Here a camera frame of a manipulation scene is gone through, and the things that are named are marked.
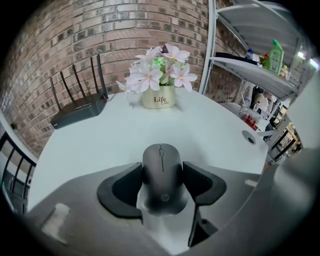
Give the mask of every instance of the wifi router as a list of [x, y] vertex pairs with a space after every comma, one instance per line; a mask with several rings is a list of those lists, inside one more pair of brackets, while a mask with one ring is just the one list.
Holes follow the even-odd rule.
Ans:
[[77, 123], [79, 121], [82, 121], [82, 120], [85, 120], [88, 118], [92, 118], [92, 117], [96, 117], [104, 109], [104, 107], [107, 103], [107, 100], [108, 100], [108, 94], [107, 94], [104, 78], [102, 75], [100, 54], [97, 55], [96, 59], [97, 59], [97, 63], [98, 63], [98, 74], [99, 74], [100, 82], [102, 85], [102, 93], [100, 93], [100, 91], [98, 89], [92, 57], [90, 58], [90, 62], [91, 62], [91, 70], [92, 70], [93, 80], [94, 80], [94, 85], [95, 85], [95, 90], [96, 90], [95, 94], [88, 95], [88, 96], [85, 94], [85, 92], [80, 84], [80, 81], [79, 81], [79, 78], [77, 75], [77, 71], [76, 71], [76, 67], [73, 64], [72, 69], [74, 71], [76, 81], [80, 87], [80, 91], [81, 91], [81, 94], [83, 97], [79, 98], [77, 100], [74, 100], [74, 98], [73, 98], [73, 96], [72, 96], [72, 94], [66, 84], [64, 75], [63, 75], [62, 71], [60, 71], [62, 82], [64, 84], [64, 87], [65, 87], [70, 99], [71, 99], [70, 103], [68, 103], [63, 108], [61, 108], [60, 104], [58, 102], [58, 99], [57, 99], [57, 95], [56, 95], [56, 91], [54, 88], [52, 78], [50, 77], [51, 89], [53, 92], [53, 96], [54, 96], [55, 102], [59, 108], [59, 112], [50, 121], [50, 123], [52, 124], [54, 129], [57, 130], [62, 127]]

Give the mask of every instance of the computer mouse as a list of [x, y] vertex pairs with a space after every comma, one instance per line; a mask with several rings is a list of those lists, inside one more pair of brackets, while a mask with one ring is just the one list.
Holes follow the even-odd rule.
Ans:
[[153, 215], [175, 215], [188, 202], [178, 150], [169, 144], [153, 144], [142, 156], [142, 185], [146, 189], [144, 206]]

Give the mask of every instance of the metal shelf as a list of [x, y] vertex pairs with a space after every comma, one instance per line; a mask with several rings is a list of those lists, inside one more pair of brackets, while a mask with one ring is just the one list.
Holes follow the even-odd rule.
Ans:
[[283, 63], [290, 67], [303, 38], [292, 14], [275, 3], [250, 2], [217, 9], [218, 20], [255, 54], [268, 53], [273, 47], [272, 40], [278, 40], [284, 50]]
[[292, 97], [298, 89], [279, 75], [257, 65], [231, 58], [211, 57], [214, 65], [270, 92], [279, 100]]

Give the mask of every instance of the white flower pot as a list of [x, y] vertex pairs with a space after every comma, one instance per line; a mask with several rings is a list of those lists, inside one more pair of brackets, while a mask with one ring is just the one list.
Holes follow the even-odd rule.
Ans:
[[148, 109], [168, 109], [176, 104], [176, 88], [160, 86], [160, 90], [152, 90], [150, 87], [142, 94], [143, 105]]

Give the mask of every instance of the cleaning spray bottle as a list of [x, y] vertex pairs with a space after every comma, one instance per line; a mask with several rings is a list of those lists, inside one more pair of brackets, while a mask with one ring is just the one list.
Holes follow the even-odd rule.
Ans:
[[269, 53], [267, 70], [270, 70], [277, 75], [280, 74], [282, 68], [282, 60], [284, 58], [284, 50], [277, 40], [273, 40], [274, 47]]

